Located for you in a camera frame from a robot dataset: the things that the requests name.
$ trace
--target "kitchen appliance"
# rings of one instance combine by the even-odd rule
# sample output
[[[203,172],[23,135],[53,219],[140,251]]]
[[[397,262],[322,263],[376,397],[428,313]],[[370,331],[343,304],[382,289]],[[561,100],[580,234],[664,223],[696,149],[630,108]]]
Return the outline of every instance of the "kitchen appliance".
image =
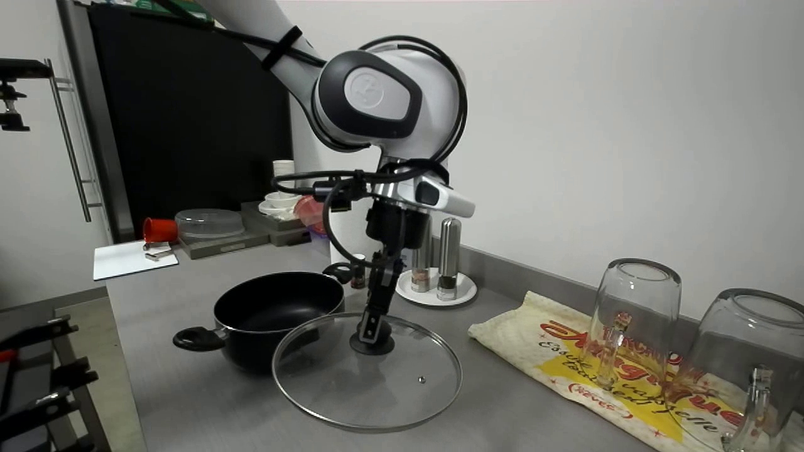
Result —
[[[269,273],[225,290],[217,305],[217,328],[191,326],[174,337],[179,348],[224,354],[245,372],[269,375],[272,351],[294,326],[341,308],[343,289],[327,273]]]

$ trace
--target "gray countertop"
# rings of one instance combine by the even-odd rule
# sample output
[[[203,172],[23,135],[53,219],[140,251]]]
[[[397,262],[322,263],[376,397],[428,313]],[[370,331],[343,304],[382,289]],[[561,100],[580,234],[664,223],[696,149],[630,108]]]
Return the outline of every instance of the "gray countertop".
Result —
[[[147,449],[276,452],[517,452],[647,449],[592,411],[528,378],[468,337],[469,324],[514,308],[521,299],[479,289],[472,304],[425,308],[395,299],[391,313],[434,328],[463,363],[456,401],[428,423],[359,434],[294,410],[267,376],[240,375],[222,351],[170,344],[183,326],[214,326],[214,304],[230,287],[276,270],[322,270],[322,243],[258,246],[109,282],[112,313]]]

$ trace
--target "cabinet door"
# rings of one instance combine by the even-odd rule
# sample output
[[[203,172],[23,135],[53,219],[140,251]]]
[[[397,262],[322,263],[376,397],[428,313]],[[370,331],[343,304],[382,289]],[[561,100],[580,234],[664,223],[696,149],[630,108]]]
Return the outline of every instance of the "cabinet door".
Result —
[[[0,3],[0,57],[51,59],[72,79],[60,17],[53,0]],[[17,79],[17,100],[31,133],[0,131],[0,308],[93,289],[93,248],[109,243],[91,140],[75,87],[58,92],[75,157],[51,79]]]

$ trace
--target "bottle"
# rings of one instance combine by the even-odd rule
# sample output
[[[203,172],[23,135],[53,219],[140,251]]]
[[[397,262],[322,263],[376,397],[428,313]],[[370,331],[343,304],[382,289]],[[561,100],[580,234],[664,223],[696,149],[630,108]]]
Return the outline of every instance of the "bottle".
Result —
[[[434,297],[441,300],[456,299],[456,270],[460,270],[460,221],[441,221],[441,243],[439,243],[439,263],[438,263],[438,287]]]
[[[433,234],[429,234],[429,216],[428,216],[421,246],[415,248],[410,258],[410,287],[420,294],[429,290],[429,248],[433,248]]]

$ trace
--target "black cabinet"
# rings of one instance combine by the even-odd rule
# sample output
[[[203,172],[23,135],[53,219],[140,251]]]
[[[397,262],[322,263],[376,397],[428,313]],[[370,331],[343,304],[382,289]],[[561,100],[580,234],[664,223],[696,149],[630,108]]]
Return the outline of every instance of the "black cabinet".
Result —
[[[272,160],[292,157],[288,96],[240,43],[132,7],[60,13],[116,240],[269,190]]]

